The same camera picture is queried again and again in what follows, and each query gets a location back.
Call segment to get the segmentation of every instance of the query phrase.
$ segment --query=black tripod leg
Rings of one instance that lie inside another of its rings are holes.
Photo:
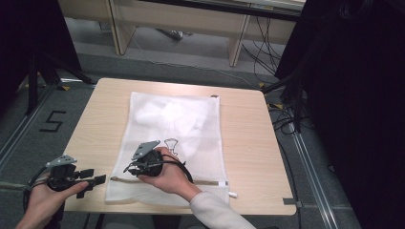
[[[290,79],[291,79],[291,77],[287,76],[287,77],[281,79],[280,81],[278,81],[277,83],[274,83],[274,84],[272,84],[272,85],[270,85],[268,87],[265,87],[265,88],[261,89],[261,92],[263,94],[267,94],[267,93],[269,93],[271,91],[274,91],[274,90],[276,90],[278,88],[281,88],[281,87],[287,85],[288,82],[290,81]]]
[[[93,82],[93,80],[89,77],[87,77],[86,75],[84,75],[83,73],[74,70],[73,68],[71,68],[70,66],[68,66],[66,63],[64,63],[63,61],[54,58],[50,55],[47,55],[45,53],[43,53],[43,56],[45,56],[46,59],[48,59],[49,61],[51,61],[52,63],[55,64],[55,66],[58,66],[60,68],[63,68],[64,70],[66,70],[68,73],[72,74],[73,76],[75,76],[76,78],[82,80],[83,82],[87,83],[87,84],[95,84]]]

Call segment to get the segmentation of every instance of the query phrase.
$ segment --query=left hand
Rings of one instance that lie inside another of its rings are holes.
[[[24,217],[16,226],[22,228],[43,228],[52,219],[62,203],[89,185],[83,181],[62,192],[56,192],[47,184],[40,184],[32,189],[28,209]]]

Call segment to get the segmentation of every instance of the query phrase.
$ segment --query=wooden table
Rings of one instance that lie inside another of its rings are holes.
[[[80,118],[65,154],[78,160],[77,170],[95,169],[95,176],[110,174],[126,129],[131,92],[221,97],[224,163],[230,191],[237,198],[230,206],[242,215],[293,215],[294,205],[286,170],[272,129],[265,99],[259,91],[103,78]],[[107,204],[107,184],[83,199],[69,198],[67,211],[100,213],[191,214],[188,208],[141,203]]]

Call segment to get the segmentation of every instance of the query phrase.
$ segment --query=right hand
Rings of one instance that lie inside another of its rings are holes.
[[[161,153],[164,160],[174,160],[172,157],[178,159],[166,147],[158,147],[155,150]],[[195,195],[201,192],[196,185],[188,181],[184,172],[174,164],[164,163],[163,169],[157,177],[139,175],[138,178],[165,193],[179,195],[187,201],[191,201]]]

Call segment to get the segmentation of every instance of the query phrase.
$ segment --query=gray carpet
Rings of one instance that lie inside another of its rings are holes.
[[[98,80],[100,77],[116,77],[125,79],[137,79],[160,82],[173,82],[184,84],[219,86],[228,88],[253,89],[258,87],[259,82],[253,73],[235,73],[225,72],[236,75],[246,80],[249,84],[240,78],[216,71],[199,70],[195,68],[177,68],[165,65],[156,65],[145,61],[125,60],[113,57],[102,57],[88,54],[80,54],[79,60],[83,72],[91,78]],[[60,72],[62,77],[71,77],[69,74]],[[274,78],[265,75],[259,75],[262,79],[274,82]],[[84,84],[70,84],[72,86],[68,91],[55,90],[51,97],[46,101],[37,119],[32,124],[23,142],[12,154],[10,160],[0,171],[0,181],[25,184],[33,174],[46,161],[60,156],[72,135],[77,121],[87,104],[87,101],[93,91],[92,88]],[[266,101],[279,103],[279,92],[274,92],[266,96]],[[22,90],[15,98],[10,108],[5,114],[1,114],[0,136],[1,146],[12,134],[13,129],[24,116],[27,103],[27,89]],[[57,132],[41,132],[41,129],[52,129],[54,124],[47,124],[46,120],[52,111],[63,111],[65,114],[55,114],[54,118],[62,121]],[[271,112],[272,121],[283,118],[280,112]],[[305,120],[306,127],[303,127],[303,136],[308,144],[310,155],[313,159],[315,169],[325,188],[325,193],[332,205],[333,212],[338,219],[339,228],[360,228],[355,215],[348,203],[345,194],[340,187],[337,177],[328,170],[328,158],[326,157],[322,145],[320,144],[316,132],[311,128],[310,120]],[[245,216],[257,228],[277,226],[281,229],[299,228],[325,228],[324,221],[316,205],[315,198],[311,191],[307,175],[303,168],[297,149],[293,143],[291,135],[285,135],[278,130],[276,132],[286,153],[283,154],[288,178],[291,184],[296,187],[298,200],[302,201],[304,206],[300,208],[299,215],[291,217],[277,216]],[[0,228],[13,228],[18,220],[21,219],[22,212],[22,194],[18,191],[0,190]],[[62,228],[83,227],[87,215],[79,213],[66,213],[62,222]],[[91,214],[88,228],[94,228],[96,225],[97,214]]]

